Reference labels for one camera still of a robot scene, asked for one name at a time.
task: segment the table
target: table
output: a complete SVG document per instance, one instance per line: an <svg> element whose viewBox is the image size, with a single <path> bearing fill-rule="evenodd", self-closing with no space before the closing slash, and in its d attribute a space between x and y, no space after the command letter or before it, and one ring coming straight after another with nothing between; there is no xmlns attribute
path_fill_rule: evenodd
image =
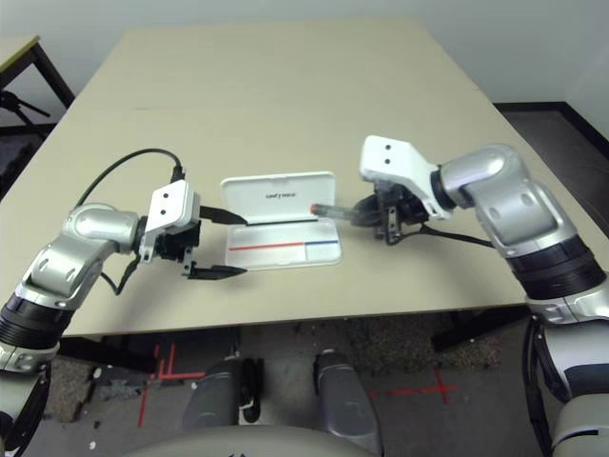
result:
<svg viewBox="0 0 609 457"><path fill-rule="evenodd" d="M434 163L491 141L516 147L609 268L599 228L422 26L345 19L127 31L0 205L0 290L9 297L80 193L133 150L177 153L204 205L222 205L219 184L228 176L331 170L337 204L348 206L371 192L358 174L369 134L410 141ZM162 156L131 161L90 201L147 213L170 168ZM434 226L484 237L472 210ZM118 298L99 281L66 335L522 302L491 249L425 236L389 248L367 229L341 224L339 232L344 258L336 266L197 282L158 260L141 266ZM226 227L204 223L202 240L199 266L222 264ZM111 257L107 273L119 278L129 260Z"/></svg>
<svg viewBox="0 0 609 457"><path fill-rule="evenodd" d="M33 64L67 108L74 94L38 43L38 35L0 36L0 89Z"/></svg>

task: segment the red line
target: red line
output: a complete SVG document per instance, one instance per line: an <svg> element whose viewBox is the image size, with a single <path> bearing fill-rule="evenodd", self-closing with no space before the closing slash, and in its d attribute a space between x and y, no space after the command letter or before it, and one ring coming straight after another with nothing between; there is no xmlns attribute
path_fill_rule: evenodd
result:
<svg viewBox="0 0 609 457"><path fill-rule="evenodd" d="M254 245L254 246L238 246L237 248L228 248L228 250L247 250L247 249L262 249L262 248L285 248L288 246L304 246L304 242L298 243L279 243L276 245Z"/></svg>
<svg viewBox="0 0 609 457"><path fill-rule="evenodd" d="M173 373L173 361L175 359L175 345L171 343L171 349L169 350L169 363L167 364L167 374Z"/></svg>
<svg viewBox="0 0 609 457"><path fill-rule="evenodd" d="M137 427L141 427L144 423L144 411L146 411L146 401L148 398L148 384L144 386L144 392L142 393L142 403L140 404L140 415L137 418Z"/></svg>
<svg viewBox="0 0 609 457"><path fill-rule="evenodd" d="M206 375L204 371L200 372L191 372L191 373L173 373L173 374L161 374L159 376L160 380L165 379L194 379L194 378L203 378Z"/></svg>
<svg viewBox="0 0 609 457"><path fill-rule="evenodd" d="M436 375L436 382L438 383L438 387L441 389L442 394L442 403L448 405L448 394L444 390L444 383L442 382L442 375L440 374L440 369L438 367L434 367L434 374Z"/></svg>
<svg viewBox="0 0 609 457"><path fill-rule="evenodd" d="M430 387L419 387L419 388L396 388L394 390L388 390L387 395L390 396L402 396L402 395L416 395L419 393L441 393L451 392L457 390L457 386L430 386Z"/></svg>
<svg viewBox="0 0 609 457"><path fill-rule="evenodd" d="M165 374L163 373L163 369L165 368L165 359L161 359L159 362L159 375L157 378L161 379Z"/></svg>

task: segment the debris on floor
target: debris on floor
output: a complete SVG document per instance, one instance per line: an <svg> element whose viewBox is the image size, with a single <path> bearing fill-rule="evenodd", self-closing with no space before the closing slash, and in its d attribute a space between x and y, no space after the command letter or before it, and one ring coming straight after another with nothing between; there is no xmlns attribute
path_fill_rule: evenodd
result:
<svg viewBox="0 0 609 457"><path fill-rule="evenodd" d="M51 363L50 393L45 414L58 422L78 419L81 406L89 398L92 367L55 358Z"/></svg>
<svg viewBox="0 0 609 457"><path fill-rule="evenodd" d="M358 371L385 375L435 366L493 368L500 363L499 336L485 336L471 344L435 352L431 337L452 327L448 313L357 318L346 322Z"/></svg>

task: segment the gray floor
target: gray floor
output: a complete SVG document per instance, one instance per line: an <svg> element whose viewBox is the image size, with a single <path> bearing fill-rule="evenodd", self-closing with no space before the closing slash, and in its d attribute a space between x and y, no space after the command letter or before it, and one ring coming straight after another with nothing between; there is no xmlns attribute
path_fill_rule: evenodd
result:
<svg viewBox="0 0 609 457"><path fill-rule="evenodd" d="M603 198L609 164L604 157L557 113L509 113L506 117L607 233L609 208ZM342 328L340 321L304 323L299 331L294 324L243 328L242 353L265 357L267 396L262 424L319 425L311 364L321 348L338 347L349 352L349 338ZM540 456L521 385L522 333L523 326L518 325L499 335L498 367L442 368L443 382L456 387L447 394L447 404L437 393L387 394L392 389L435 386L432 367L408 373L394 369L377 376L364 373L366 389L376 393L373 402L383 427L386 455ZM205 367L215 361L219 350L202 345L198 350L190 349L187 356L190 363ZM189 383L152 388L142 427L137 427L141 398L103 402L94 395L79 422L43 422L26 455L117 455L175 436L190 393ZM553 423L560 405L546 396L546 406Z"/></svg>

